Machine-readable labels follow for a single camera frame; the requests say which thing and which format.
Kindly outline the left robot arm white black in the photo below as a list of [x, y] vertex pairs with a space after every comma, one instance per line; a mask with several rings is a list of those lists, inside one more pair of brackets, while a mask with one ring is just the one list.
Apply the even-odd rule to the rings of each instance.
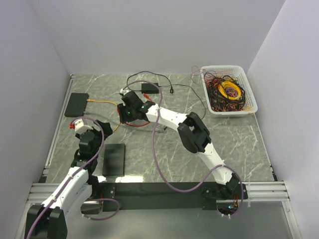
[[65, 239], [67, 221], [87, 200], [99, 197], [100, 187], [93, 172], [104, 142], [113, 130], [108, 122], [93, 120], [96, 127], [86, 124], [87, 117], [75, 118], [70, 123], [79, 146], [67, 175], [53, 193], [41, 204], [33, 205], [27, 212], [26, 239]]

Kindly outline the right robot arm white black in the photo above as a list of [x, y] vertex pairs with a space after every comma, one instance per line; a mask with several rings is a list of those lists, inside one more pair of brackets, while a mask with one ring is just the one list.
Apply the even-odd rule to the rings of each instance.
[[234, 195], [238, 195], [241, 200], [248, 198], [239, 175], [225, 165], [214, 148], [208, 128], [198, 114], [177, 113], [152, 101], [143, 102], [133, 91], [121, 90], [120, 94], [123, 102], [118, 105], [118, 112], [122, 123], [146, 120], [175, 130], [184, 148], [196, 154], [208, 167], [222, 200], [233, 199]]

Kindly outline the black box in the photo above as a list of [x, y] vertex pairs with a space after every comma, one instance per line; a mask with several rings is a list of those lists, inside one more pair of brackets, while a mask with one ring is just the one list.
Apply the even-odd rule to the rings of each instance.
[[125, 151], [126, 146], [124, 143], [105, 145], [102, 169], [102, 175], [104, 177], [124, 176]]

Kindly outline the black network switch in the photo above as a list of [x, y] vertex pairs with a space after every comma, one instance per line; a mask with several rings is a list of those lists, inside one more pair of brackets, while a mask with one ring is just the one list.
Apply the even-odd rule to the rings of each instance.
[[88, 93], [71, 93], [64, 116], [67, 118], [82, 117], [86, 110]]

